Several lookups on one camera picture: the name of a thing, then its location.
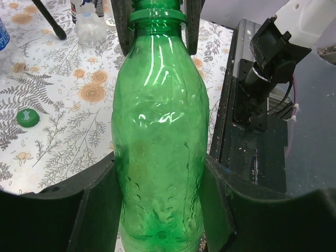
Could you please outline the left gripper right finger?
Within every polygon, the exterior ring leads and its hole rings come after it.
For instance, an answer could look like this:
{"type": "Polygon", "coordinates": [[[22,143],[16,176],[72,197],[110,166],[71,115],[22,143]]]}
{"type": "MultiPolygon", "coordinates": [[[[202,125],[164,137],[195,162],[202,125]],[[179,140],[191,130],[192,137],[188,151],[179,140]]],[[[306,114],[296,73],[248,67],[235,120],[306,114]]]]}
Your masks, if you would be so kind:
{"type": "Polygon", "coordinates": [[[335,251],[335,189],[289,197],[212,157],[199,189],[206,251],[335,251]]]}

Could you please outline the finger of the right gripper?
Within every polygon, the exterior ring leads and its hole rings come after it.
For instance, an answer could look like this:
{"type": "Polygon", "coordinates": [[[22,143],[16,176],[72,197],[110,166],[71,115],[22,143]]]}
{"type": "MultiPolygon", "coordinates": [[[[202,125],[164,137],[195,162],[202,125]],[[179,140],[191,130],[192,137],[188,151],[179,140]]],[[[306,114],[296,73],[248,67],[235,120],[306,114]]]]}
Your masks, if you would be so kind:
{"type": "Polygon", "coordinates": [[[185,15],[186,15],[186,46],[190,55],[197,53],[198,36],[201,12],[205,0],[185,0],[185,15]]]}
{"type": "Polygon", "coordinates": [[[111,0],[119,44],[124,56],[127,56],[134,41],[134,32],[129,28],[133,13],[131,0],[111,0]]]}

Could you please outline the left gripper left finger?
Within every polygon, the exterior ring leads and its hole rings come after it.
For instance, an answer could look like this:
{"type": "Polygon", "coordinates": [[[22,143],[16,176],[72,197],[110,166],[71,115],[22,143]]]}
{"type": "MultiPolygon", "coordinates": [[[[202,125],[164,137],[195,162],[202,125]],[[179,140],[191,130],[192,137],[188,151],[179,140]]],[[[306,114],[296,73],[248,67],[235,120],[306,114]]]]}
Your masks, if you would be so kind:
{"type": "Polygon", "coordinates": [[[114,251],[121,204],[113,153],[39,193],[1,191],[1,251],[114,251]]]}

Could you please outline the green plastic bottle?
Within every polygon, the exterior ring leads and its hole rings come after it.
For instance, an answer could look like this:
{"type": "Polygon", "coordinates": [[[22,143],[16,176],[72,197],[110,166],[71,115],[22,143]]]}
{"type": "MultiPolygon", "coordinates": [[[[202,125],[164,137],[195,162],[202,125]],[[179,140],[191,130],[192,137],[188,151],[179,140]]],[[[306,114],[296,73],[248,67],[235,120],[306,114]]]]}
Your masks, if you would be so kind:
{"type": "Polygon", "coordinates": [[[133,45],[111,120],[125,251],[196,251],[208,144],[207,91],[185,44],[180,1],[133,1],[133,45]]]}

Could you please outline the clear Pepsi bottle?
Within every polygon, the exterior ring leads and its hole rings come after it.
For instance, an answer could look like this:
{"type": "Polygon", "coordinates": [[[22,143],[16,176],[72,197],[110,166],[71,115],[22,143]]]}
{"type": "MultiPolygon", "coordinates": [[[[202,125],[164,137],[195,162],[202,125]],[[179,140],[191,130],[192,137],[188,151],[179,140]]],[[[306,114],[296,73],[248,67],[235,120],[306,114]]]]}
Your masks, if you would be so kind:
{"type": "Polygon", "coordinates": [[[5,24],[1,20],[1,85],[4,85],[8,78],[21,78],[26,68],[26,61],[13,42],[5,24]]]}

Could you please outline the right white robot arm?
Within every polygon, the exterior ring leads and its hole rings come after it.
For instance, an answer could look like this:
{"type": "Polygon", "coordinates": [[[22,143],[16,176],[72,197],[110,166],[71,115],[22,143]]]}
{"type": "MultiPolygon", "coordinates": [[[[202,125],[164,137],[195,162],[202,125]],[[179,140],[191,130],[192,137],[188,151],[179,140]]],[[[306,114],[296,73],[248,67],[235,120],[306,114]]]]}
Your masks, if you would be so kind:
{"type": "MultiPolygon", "coordinates": [[[[133,28],[143,20],[177,20],[187,25],[186,47],[197,52],[203,1],[112,1],[119,43],[124,54],[133,44],[133,28]]],[[[272,89],[293,82],[296,65],[335,19],[335,1],[289,1],[253,35],[249,48],[255,59],[239,82],[234,119],[244,125],[265,114],[257,110],[272,89]]]]}

